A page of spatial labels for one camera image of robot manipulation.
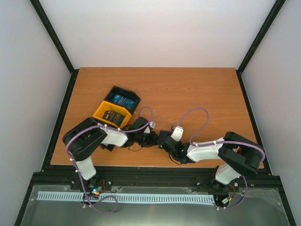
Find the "yellow bin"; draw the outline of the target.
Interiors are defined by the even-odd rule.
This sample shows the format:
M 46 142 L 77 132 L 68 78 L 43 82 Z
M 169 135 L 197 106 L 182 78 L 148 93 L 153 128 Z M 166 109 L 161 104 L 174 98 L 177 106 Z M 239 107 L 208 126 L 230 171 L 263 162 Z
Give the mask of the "yellow bin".
M 132 114 L 124 107 L 108 101 L 102 101 L 93 117 L 104 124 L 122 128 L 129 122 Z

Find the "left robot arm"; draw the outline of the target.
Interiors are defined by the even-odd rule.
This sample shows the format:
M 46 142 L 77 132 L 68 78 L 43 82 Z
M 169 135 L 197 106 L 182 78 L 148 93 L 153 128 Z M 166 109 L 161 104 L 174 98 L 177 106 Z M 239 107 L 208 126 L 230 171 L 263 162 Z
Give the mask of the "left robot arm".
M 74 162 L 76 172 L 80 172 L 81 183 L 86 189 L 94 189 L 98 184 L 96 169 L 91 155 L 97 147 L 111 151 L 115 146 L 126 148 L 135 143 L 141 147 L 157 144 L 156 123 L 144 117 L 138 117 L 132 125 L 116 129 L 101 124 L 93 117 L 86 118 L 63 136 L 66 153 Z

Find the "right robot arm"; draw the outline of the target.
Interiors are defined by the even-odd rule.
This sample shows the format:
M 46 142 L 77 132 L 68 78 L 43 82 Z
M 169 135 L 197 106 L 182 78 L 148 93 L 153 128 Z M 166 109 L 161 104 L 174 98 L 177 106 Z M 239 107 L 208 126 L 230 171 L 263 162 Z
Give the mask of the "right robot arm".
M 214 175 L 214 181 L 223 185 L 240 176 L 256 177 L 260 163 L 266 157 L 261 146 L 231 131 L 219 139 L 203 143 L 182 143 L 181 137 L 182 132 L 161 132 L 157 144 L 180 164 L 223 160 L 224 164 L 217 167 Z

